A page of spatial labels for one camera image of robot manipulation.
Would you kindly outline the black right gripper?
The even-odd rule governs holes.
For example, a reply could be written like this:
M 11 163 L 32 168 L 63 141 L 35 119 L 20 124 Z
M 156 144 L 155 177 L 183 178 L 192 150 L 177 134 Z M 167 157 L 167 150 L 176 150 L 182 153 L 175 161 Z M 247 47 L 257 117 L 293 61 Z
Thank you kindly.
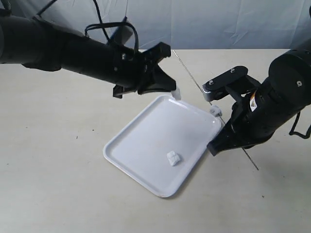
M 259 139 L 247 132 L 249 120 L 250 96 L 257 90 L 260 83 L 249 75 L 242 75 L 225 86 L 227 93 L 235 100 L 232 105 L 231 117 L 217 136 L 207 144 L 207 149 L 216 156 L 222 151 L 236 148 L 251 148 L 260 143 Z

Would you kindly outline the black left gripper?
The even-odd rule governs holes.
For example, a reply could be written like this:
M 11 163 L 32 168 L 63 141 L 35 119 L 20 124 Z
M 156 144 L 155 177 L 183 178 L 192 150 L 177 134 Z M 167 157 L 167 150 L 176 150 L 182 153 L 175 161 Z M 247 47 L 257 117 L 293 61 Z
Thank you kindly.
M 166 93 L 176 89 L 176 81 L 159 66 L 159 63 L 171 56 L 171 46 L 160 42 L 152 48 L 139 52 L 134 61 L 124 63 L 129 84 L 116 84 L 113 88 L 113 97 L 121 99 L 124 94 L 138 93 Z

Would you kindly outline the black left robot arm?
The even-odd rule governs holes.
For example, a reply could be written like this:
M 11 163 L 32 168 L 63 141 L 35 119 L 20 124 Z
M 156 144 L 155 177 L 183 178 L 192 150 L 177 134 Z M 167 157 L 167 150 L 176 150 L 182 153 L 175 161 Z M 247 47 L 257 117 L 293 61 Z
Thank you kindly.
M 91 24 L 86 31 L 116 28 L 107 43 L 45 21 L 5 16 L 0 19 L 0 62 L 54 72 L 66 69 L 114 85 L 113 96 L 172 92 L 176 81 L 159 63 L 171 55 L 171 47 L 160 42 L 140 52 L 125 43 L 137 37 L 135 27 L 121 22 Z

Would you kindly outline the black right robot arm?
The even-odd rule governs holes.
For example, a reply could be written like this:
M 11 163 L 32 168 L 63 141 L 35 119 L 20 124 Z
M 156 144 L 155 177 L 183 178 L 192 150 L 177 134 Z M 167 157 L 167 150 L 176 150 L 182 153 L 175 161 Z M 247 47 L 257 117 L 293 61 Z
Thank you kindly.
M 236 66 L 202 89 L 209 102 L 228 95 L 235 100 L 230 119 L 207 145 L 212 155 L 262 144 L 292 117 L 297 124 L 311 103 L 311 41 L 274 59 L 262 83 L 249 76 L 246 67 Z

